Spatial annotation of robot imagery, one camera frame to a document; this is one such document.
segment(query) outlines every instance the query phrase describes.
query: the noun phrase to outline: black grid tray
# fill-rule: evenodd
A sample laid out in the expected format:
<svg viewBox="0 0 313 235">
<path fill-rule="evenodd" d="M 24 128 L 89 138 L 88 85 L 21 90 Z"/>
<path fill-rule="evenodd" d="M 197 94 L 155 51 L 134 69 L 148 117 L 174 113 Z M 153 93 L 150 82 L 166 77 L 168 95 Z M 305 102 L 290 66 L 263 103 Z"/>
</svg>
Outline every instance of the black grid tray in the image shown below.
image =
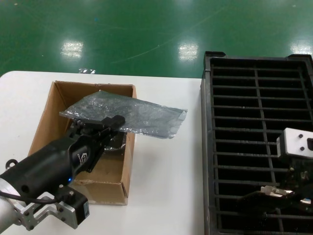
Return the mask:
<svg viewBox="0 0 313 235">
<path fill-rule="evenodd" d="M 201 84 L 205 234 L 313 234 L 313 214 L 238 213 L 236 200 L 279 186 L 288 166 L 277 159 L 286 128 L 313 131 L 310 55 L 229 57 L 206 52 Z"/>
</svg>

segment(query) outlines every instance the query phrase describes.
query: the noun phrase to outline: metal bracket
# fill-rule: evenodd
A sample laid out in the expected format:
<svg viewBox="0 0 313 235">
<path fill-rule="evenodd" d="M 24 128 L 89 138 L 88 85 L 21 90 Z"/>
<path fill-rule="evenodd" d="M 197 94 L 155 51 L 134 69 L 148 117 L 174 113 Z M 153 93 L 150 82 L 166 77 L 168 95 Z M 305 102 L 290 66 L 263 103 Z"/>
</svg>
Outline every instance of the metal bracket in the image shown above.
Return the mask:
<svg viewBox="0 0 313 235">
<path fill-rule="evenodd" d="M 54 196 L 44 192 L 38 199 L 54 199 Z M 19 222 L 29 231 L 33 230 L 48 215 L 53 215 L 74 229 L 78 227 L 75 209 L 64 202 L 50 205 L 30 203 L 25 207 L 19 201 L 9 201 L 17 213 Z"/>
</svg>

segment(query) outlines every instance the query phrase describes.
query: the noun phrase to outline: box flap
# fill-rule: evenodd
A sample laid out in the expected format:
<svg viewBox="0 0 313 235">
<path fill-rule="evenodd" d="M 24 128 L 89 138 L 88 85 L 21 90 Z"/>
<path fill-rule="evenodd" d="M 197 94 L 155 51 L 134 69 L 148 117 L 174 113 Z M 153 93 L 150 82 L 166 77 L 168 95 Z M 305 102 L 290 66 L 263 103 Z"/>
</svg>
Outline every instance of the box flap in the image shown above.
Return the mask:
<svg viewBox="0 0 313 235">
<path fill-rule="evenodd" d="M 75 104 L 85 96 L 95 93 L 99 90 L 129 97 L 132 97 L 134 93 L 133 85 L 90 84 L 62 81 L 56 81 L 56 84 L 67 107 Z"/>
<path fill-rule="evenodd" d="M 28 155 L 33 154 L 49 142 L 64 135 L 68 119 L 59 116 L 59 112 L 64 111 L 65 108 L 62 97 L 55 83 L 52 82 L 48 100 Z"/>
</svg>

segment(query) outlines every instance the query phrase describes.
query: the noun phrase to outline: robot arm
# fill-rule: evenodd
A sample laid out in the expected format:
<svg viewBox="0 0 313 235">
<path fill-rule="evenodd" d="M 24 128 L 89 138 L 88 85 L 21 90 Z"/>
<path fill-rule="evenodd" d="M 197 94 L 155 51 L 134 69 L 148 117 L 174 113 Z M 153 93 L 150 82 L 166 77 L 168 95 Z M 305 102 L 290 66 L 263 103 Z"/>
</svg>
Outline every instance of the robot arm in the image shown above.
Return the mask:
<svg viewBox="0 0 313 235">
<path fill-rule="evenodd" d="M 239 208 L 245 213 L 264 213 L 295 207 L 312 213 L 313 132 L 286 128 L 277 139 L 277 153 L 278 159 L 289 165 L 280 187 L 261 187 L 242 197 Z"/>
<path fill-rule="evenodd" d="M 48 215 L 77 228 L 89 215 L 88 200 L 67 185 L 80 172 L 92 172 L 124 123 L 122 116 L 76 119 L 63 138 L 19 163 L 8 161 L 0 175 L 0 234 L 12 224 L 33 230 Z"/>
</svg>

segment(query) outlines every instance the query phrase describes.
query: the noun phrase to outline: white table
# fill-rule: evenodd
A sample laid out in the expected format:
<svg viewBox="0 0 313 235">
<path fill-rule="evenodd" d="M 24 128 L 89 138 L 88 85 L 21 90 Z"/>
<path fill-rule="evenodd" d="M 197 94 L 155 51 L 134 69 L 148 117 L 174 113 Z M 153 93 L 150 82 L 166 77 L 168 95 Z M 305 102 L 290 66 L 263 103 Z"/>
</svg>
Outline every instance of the white table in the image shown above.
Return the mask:
<svg viewBox="0 0 313 235">
<path fill-rule="evenodd" d="M 171 140 L 136 136 L 127 206 L 91 205 L 90 216 L 76 230 L 49 216 L 30 233 L 13 225 L 3 234 L 203 234 L 201 80 L 9 72 L 0 78 L 0 173 L 7 160 L 27 156 L 55 80 L 134 84 L 139 99 L 188 109 L 187 117 Z"/>
</svg>

